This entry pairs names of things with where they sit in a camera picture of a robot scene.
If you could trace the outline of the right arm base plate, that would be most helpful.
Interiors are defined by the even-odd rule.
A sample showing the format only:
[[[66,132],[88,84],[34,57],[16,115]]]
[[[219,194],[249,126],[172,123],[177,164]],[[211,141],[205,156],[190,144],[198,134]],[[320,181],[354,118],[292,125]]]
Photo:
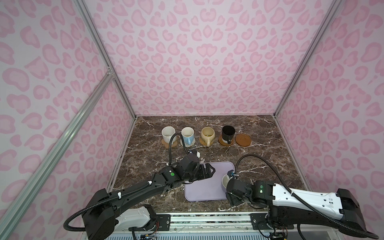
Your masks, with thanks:
[[[259,232],[267,240],[286,240],[288,237],[287,227],[274,226],[267,221],[267,215],[261,213],[250,214],[253,230]]]

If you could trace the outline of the light blue mug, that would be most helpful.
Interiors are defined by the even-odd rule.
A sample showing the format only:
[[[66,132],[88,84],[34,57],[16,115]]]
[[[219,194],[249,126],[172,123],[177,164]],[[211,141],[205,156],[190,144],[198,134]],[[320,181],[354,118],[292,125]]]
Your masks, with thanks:
[[[192,141],[193,141],[193,138],[195,138],[195,131],[193,128],[191,127],[185,127],[182,129],[182,136],[183,136],[183,140],[184,142],[188,141],[188,144],[191,144]]]

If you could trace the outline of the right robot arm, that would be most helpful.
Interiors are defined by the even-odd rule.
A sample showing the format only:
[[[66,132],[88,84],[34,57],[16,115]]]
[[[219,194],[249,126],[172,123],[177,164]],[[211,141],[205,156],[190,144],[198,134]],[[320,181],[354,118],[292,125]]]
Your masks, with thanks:
[[[357,238],[367,232],[360,205],[349,190],[338,189],[335,193],[287,190],[273,182],[248,184],[228,176],[222,182],[232,207],[247,203],[257,209],[267,208],[261,222],[270,228],[319,225]]]

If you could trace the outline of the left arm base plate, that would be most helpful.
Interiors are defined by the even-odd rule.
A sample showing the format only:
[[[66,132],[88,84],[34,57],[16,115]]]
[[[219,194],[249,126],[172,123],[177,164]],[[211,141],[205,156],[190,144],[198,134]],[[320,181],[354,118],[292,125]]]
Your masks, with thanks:
[[[154,231],[169,231],[171,225],[171,215],[159,214],[155,220],[150,220],[144,227],[129,228],[129,231],[135,232],[154,232]]]

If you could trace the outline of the white speckled mug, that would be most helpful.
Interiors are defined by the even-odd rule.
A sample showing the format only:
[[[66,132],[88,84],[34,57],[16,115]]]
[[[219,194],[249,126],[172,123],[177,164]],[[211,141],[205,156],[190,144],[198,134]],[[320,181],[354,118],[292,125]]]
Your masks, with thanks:
[[[165,144],[169,144],[171,141],[172,136],[176,133],[176,130],[171,127],[167,126],[162,129],[162,137]]]

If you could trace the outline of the rattan woven round coaster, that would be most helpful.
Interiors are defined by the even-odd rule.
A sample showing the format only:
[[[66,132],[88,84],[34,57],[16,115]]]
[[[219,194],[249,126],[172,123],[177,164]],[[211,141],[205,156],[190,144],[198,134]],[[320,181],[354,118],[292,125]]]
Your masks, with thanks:
[[[203,138],[199,138],[200,144],[203,145],[204,147],[211,147],[215,143],[215,139],[210,140],[208,139],[208,143],[205,142]]]

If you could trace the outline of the beige yellow mug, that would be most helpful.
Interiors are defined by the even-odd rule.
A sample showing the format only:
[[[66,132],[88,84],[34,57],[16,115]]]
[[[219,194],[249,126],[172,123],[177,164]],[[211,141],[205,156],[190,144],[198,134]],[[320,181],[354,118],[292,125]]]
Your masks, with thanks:
[[[203,138],[206,143],[208,143],[208,139],[213,140],[216,137],[215,130],[210,127],[205,127],[201,130],[200,138]]]

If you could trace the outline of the black mug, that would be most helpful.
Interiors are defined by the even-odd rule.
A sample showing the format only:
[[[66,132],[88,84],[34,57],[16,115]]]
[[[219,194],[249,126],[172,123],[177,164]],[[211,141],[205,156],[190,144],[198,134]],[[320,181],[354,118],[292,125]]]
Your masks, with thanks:
[[[222,128],[222,141],[227,145],[231,145],[235,133],[236,129],[234,127],[228,125],[224,126]]]

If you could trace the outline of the cork paw-shaped coaster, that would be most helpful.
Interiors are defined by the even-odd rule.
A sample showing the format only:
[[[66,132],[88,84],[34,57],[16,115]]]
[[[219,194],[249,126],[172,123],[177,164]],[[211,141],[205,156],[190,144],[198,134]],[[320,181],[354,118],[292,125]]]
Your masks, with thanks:
[[[166,149],[169,149],[169,143],[166,143],[166,141],[164,139],[161,139],[161,143],[162,145],[166,148]],[[178,145],[178,139],[174,139],[174,142],[171,144],[171,147],[174,148]]]

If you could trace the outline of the white lavender mug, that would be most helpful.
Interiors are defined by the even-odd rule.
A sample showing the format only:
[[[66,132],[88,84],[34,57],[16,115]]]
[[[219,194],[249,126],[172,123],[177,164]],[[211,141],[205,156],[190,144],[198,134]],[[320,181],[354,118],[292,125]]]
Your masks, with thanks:
[[[230,176],[228,176],[228,175],[224,175],[223,176],[223,178],[222,178],[222,185],[223,185],[224,191],[227,191],[227,186],[228,186],[228,183],[229,183],[230,180],[231,180]]]

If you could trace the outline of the white multicolour woven coaster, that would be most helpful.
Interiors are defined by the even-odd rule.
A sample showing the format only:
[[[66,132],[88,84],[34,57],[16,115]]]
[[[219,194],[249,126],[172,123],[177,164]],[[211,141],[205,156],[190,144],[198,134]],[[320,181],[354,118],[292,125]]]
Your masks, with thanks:
[[[186,148],[191,148],[192,146],[195,145],[195,143],[196,143],[196,139],[195,139],[195,138],[193,138],[193,141],[192,141],[191,144],[188,144],[188,141],[187,141],[187,142],[186,142],[186,141],[184,142]]]

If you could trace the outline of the brown wooden round coaster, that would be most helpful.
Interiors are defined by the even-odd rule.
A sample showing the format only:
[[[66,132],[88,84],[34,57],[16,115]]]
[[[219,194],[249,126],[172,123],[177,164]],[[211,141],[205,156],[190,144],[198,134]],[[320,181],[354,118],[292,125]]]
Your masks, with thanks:
[[[222,145],[222,146],[225,146],[225,147],[229,147],[229,146],[232,146],[234,144],[234,141],[231,141],[230,144],[228,144],[227,142],[225,142],[222,138],[222,135],[219,136],[219,143]]]

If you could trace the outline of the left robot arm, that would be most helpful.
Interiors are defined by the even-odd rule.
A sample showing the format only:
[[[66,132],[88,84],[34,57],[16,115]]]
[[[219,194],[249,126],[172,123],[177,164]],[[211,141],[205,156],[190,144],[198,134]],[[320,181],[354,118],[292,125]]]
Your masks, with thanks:
[[[82,213],[89,240],[104,240],[117,225],[116,218],[125,211],[153,196],[164,194],[184,183],[193,183],[213,177],[216,169],[209,163],[200,163],[190,153],[179,162],[162,168],[146,181],[120,191],[97,191]]]

